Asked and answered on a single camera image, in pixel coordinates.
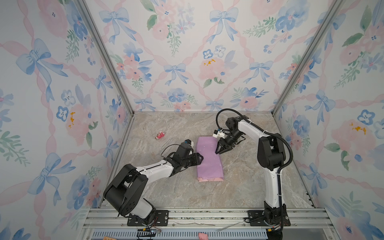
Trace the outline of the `pink purple wrapping paper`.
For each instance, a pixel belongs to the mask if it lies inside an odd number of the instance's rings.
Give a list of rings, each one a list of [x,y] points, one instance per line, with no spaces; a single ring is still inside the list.
[[[204,157],[197,166],[199,182],[221,182],[224,180],[223,165],[220,156],[216,154],[217,139],[214,137],[199,137],[197,152]]]

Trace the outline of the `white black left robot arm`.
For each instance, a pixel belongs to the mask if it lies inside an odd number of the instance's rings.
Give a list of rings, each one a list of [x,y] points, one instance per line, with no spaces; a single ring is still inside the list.
[[[188,154],[184,158],[172,154],[145,167],[136,168],[127,164],[107,186],[103,199],[118,211],[119,216],[128,218],[130,223],[151,227],[156,223],[157,210],[142,197],[147,184],[198,166],[203,160],[204,157],[199,153]]]

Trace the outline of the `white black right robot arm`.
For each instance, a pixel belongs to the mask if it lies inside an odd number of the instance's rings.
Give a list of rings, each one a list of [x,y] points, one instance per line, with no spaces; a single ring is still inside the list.
[[[286,160],[284,143],[274,134],[260,130],[245,117],[231,117],[226,121],[227,129],[215,131],[218,138],[215,153],[224,154],[240,143],[240,138],[248,136],[258,144],[257,160],[265,170],[266,198],[261,219],[268,226],[284,222],[285,204],[282,196],[281,167]]]

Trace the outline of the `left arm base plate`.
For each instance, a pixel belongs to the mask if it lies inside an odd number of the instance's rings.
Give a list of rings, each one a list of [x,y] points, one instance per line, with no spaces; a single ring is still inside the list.
[[[129,214],[127,226],[129,227],[166,227],[169,221],[168,210],[152,210],[144,219]]]

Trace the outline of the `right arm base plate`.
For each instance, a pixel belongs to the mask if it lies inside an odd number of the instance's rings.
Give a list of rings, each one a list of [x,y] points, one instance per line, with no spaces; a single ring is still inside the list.
[[[264,214],[264,210],[248,210],[247,215],[248,216],[245,218],[245,222],[250,224],[252,227],[275,227],[279,225],[281,221],[280,214],[278,214],[275,217],[275,222],[269,224]]]

